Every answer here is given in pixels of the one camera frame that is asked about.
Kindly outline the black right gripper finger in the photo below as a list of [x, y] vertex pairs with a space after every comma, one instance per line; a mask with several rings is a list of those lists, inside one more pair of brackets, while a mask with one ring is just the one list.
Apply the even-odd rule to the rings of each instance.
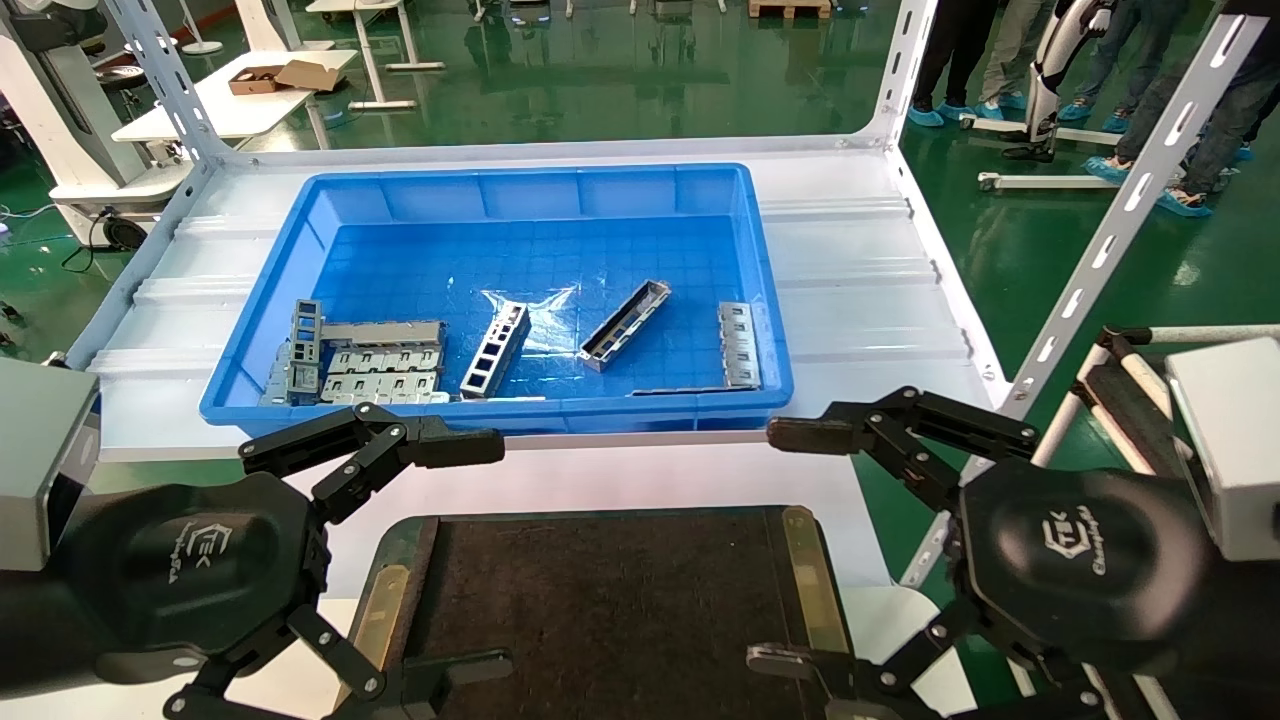
[[925, 446], [934, 441], [987, 460], [1032, 459], [1034, 427], [911, 386], [872, 402], [832, 402], [818, 418], [774, 416], [771, 447], [791, 454], [864, 454], [936, 512], [959, 501], [960, 473]]
[[916, 683], [969, 635], [1009, 642], [1011, 618], [983, 598], [955, 598], [879, 662], [859, 656], [841, 598], [803, 598], [803, 643], [748, 647], [753, 673], [808, 688], [824, 719], [942, 719]]

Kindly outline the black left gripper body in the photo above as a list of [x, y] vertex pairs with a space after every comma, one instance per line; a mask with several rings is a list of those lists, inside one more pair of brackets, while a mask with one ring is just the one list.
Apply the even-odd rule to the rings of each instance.
[[55, 552], [55, 657], [115, 684], [184, 657], [256, 673], [294, 643], [288, 618], [317, 601], [329, 560], [312, 500], [268, 473], [90, 498]]

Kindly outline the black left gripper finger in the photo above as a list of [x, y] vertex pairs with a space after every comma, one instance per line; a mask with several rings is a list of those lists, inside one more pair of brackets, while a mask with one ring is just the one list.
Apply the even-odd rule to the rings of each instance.
[[[453, 689], [502, 679], [515, 669], [509, 651], [494, 648], [452, 659], [417, 659], [380, 670], [314, 606], [293, 611], [285, 625], [349, 691], [329, 719], [436, 719]], [[285, 714], [225, 697], [239, 669], [228, 660], [210, 659], [191, 683], [166, 701], [163, 716], [287, 719]]]
[[506, 441], [495, 429], [453, 430], [440, 416], [399, 416], [375, 404], [343, 407], [239, 447], [248, 474], [280, 479], [338, 460], [311, 489], [317, 518], [334, 525], [407, 468], [466, 468], [504, 456]]

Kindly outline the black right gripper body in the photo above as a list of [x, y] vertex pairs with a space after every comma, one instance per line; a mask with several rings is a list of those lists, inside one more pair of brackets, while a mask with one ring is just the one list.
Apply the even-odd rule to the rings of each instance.
[[991, 468], [957, 496], [968, 579], [1034, 650], [1126, 674], [1172, 670], [1213, 542], [1174, 479]]

